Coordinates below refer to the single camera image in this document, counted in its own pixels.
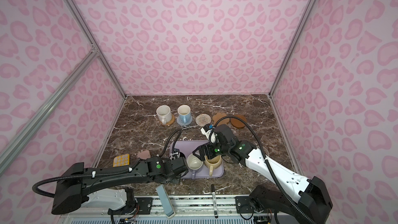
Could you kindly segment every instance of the marker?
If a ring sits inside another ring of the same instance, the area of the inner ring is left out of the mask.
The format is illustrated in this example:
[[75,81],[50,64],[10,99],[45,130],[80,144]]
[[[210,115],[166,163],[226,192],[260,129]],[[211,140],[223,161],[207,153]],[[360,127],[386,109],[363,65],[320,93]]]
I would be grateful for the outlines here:
[[211,185],[211,194],[213,195],[214,216],[216,218],[218,218],[217,202],[216,202],[216,189],[214,188],[214,184]]

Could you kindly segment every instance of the pink heart pattern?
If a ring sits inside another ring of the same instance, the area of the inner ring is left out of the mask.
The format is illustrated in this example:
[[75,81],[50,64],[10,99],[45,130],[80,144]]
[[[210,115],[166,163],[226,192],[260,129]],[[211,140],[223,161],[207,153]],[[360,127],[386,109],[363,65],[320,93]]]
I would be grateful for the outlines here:
[[[307,3],[76,1],[98,42],[106,43],[103,51],[124,90],[139,95],[269,92]],[[221,59],[214,62],[215,56]],[[243,70],[238,75],[236,67]],[[231,75],[236,82],[226,80]]]
[[[93,95],[100,95],[98,104]],[[92,166],[121,102],[102,64],[94,60],[0,178],[0,222],[56,223],[59,217],[48,211],[52,201],[34,194],[32,185],[61,175],[76,162]],[[54,192],[55,184],[42,188]]]
[[0,153],[91,47],[62,0],[0,0]]
[[332,224],[398,222],[396,2],[320,0],[276,91],[303,173],[330,189]]

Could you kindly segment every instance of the purple tray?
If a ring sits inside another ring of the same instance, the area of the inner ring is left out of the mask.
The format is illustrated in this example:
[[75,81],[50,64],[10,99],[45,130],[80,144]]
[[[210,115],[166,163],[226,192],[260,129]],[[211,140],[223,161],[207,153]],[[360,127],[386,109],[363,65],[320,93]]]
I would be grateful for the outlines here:
[[[180,152],[184,153],[185,157],[188,157],[190,154],[192,154],[193,150],[196,149],[196,147],[207,143],[208,140],[180,140],[176,142],[176,149],[179,149]],[[213,177],[221,177],[224,174],[224,162],[221,163],[221,166],[218,167],[213,171]],[[191,179],[192,177],[192,171],[189,170],[189,172],[181,177],[182,179]],[[195,179],[196,178],[210,178],[209,176],[209,168],[206,167],[205,164],[202,165],[202,167],[196,171],[195,174]]]

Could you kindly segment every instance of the yellow mug handle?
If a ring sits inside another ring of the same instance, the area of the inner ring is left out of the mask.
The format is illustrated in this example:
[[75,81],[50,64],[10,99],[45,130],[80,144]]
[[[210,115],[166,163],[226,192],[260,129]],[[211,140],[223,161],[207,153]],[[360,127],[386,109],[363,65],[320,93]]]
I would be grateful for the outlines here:
[[214,166],[210,166],[210,170],[209,170],[209,176],[213,176],[213,169],[214,169]]

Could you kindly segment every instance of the marble countertop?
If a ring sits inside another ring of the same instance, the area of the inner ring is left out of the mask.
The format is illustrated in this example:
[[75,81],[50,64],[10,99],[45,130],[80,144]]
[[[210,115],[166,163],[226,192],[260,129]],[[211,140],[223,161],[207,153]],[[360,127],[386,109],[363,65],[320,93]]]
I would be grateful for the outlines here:
[[[263,147],[268,150],[272,159],[292,169],[290,158],[282,140],[276,119],[266,95],[174,95],[174,96],[130,96],[113,129],[109,142],[101,157],[98,167],[112,167],[113,158],[130,154],[131,161],[138,152],[149,150],[152,156],[159,154],[169,135],[181,126],[175,121],[168,127],[158,122],[156,109],[168,105],[175,117],[180,105],[191,107],[193,117],[206,113],[211,117],[218,112],[241,114],[247,118],[257,136],[261,138]],[[228,123],[234,134],[240,139],[256,143],[247,128],[237,129]],[[195,119],[183,127],[179,140],[204,140]],[[211,179],[185,179],[179,185],[168,183],[165,188],[170,195],[197,195],[210,193],[214,184],[218,194],[250,194],[258,185],[276,189],[276,186],[259,173],[239,164],[224,162],[224,175]],[[157,183],[128,184],[117,188],[130,187],[135,195],[156,195]]]

